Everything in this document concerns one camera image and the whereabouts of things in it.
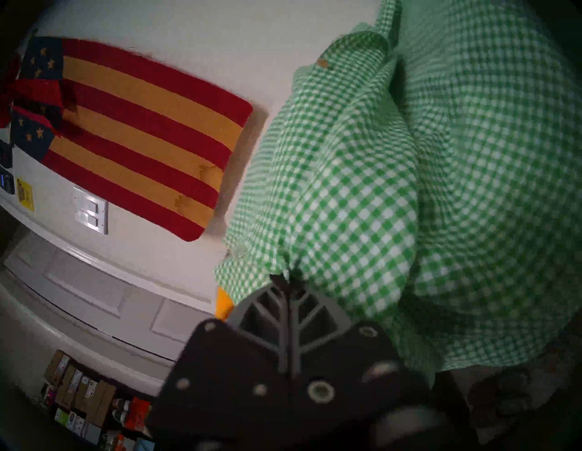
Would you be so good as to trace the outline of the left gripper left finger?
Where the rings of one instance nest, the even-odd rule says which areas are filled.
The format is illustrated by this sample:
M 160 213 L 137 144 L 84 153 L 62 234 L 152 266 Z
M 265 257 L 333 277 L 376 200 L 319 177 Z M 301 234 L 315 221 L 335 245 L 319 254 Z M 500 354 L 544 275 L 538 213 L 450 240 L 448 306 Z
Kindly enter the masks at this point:
M 237 304 L 226 324 L 258 346 L 280 374 L 290 375 L 290 281 L 271 274 L 269 283 Z

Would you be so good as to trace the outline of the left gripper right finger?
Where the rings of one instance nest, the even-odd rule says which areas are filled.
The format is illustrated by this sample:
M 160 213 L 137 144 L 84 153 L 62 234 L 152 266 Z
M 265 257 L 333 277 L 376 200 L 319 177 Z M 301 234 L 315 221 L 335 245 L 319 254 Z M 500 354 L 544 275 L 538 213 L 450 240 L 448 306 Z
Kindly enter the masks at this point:
M 346 333 L 352 321 L 334 299 L 289 280 L 289 374 L 306 372 L 309 355 Z

